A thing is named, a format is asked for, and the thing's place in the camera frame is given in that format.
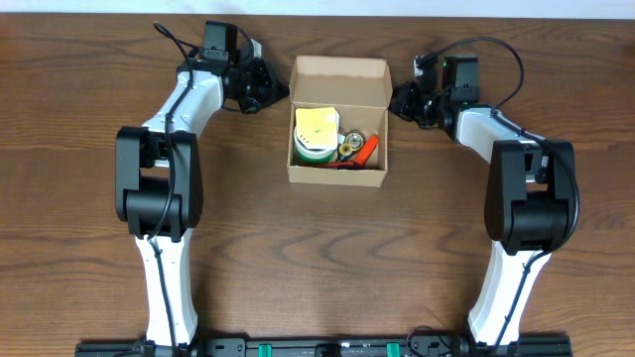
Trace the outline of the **red black utility knife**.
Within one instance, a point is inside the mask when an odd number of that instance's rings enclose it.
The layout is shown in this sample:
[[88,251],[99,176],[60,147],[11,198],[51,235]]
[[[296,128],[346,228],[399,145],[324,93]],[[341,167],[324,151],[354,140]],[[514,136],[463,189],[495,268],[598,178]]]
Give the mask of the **red black utility knife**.
[[333,163],[318,164],[318,165],[316,165],[316,168],[319,168],[319,169],[337,169],[337,170],[361,170],[363,168],[363,166],[358,164],[355,161],[346,161],[346,162],[333,162]]

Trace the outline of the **cardboard box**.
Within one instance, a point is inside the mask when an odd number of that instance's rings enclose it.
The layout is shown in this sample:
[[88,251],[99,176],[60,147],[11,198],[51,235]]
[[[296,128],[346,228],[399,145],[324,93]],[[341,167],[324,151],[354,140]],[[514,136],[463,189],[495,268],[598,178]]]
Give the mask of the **cardboard box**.
[[332,107],[339,114],[339,133],[361,132],[378,144],[361,168],[323,168],[298,155],[289,139],[290,182],[379,187],[388,173],[388,105],[392,95],[388,63],[383,59],[298,56],[290,78],[290,129],[299,108]]

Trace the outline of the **red blade case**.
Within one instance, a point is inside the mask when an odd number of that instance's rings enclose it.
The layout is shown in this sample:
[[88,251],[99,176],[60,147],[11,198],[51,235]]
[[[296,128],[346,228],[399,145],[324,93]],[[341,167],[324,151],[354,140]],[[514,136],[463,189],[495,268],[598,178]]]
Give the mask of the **red blade case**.
[[379,144],[379,137],[372,135],[352,160],[357,167],[364,167]]

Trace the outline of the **green tape roll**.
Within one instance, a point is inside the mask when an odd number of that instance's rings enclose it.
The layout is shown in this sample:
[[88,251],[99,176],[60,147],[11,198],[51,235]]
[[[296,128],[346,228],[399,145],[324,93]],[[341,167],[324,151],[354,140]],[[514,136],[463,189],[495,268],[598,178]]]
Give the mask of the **green tape roll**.
[[306,164],[326,164],[336,158],[336,150],[310,150],[301,146],[294,148],[295,155]]

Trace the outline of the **black teardrop-shaped object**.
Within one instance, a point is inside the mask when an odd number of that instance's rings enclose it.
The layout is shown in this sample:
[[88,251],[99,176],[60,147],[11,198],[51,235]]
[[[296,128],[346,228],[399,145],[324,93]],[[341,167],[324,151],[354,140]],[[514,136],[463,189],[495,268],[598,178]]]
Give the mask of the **black teardrop-shaped object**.
[[338,136],[338,159],[346,161],[357,154],[365,145],[366,137],[361,131],[352,130]]

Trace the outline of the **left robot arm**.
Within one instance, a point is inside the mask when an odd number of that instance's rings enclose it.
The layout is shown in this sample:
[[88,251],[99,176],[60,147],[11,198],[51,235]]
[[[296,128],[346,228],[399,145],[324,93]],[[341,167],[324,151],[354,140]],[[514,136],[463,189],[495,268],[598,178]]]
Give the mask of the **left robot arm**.
[[261,46],[236,25],[208,21],[203,42],[154,28],[183,56],[176,86],[161,109],[116,136],[115,208],[142,256],[149,323],[142,356],[193,356],[197,314],[191,295],[190,246],[203,206],[198,137],[212,115],[235,102],[256,114],[289,94]]

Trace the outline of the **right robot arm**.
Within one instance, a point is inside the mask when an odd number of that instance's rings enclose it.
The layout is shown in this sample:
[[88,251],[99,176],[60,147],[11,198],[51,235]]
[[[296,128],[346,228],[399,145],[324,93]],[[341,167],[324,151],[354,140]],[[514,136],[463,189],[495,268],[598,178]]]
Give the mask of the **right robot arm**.
[[490,354],[520,344],[533,285],[579,219],[574,148],[527,131],[479,100],[475,56],[413,61],[415,80],[393,90],[390,111],[420,129],[439,129],[489,166],[484,222],[492,241],[479,297],[467,316],[471,348]]

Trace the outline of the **white tape roll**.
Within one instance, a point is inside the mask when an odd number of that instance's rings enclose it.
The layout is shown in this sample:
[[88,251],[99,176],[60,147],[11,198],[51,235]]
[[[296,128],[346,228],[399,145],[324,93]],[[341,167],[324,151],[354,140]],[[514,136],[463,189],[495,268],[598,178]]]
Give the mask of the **white tape roll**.
[[334,146],[328,146],[325,148],[312,148],[308,144],[306,144],[305,141],[301,138],[300,134],[298,133],[298,129],[297,128],[294,129],[294,141],[296,143],[296,146],[300,148],[300,151],[303,154],[310,153],[313,156],[331,154],[338,148],[340,144],[344,142],[344,139],[345,139],[345,136],[343,134],[338,134],[337,143]]

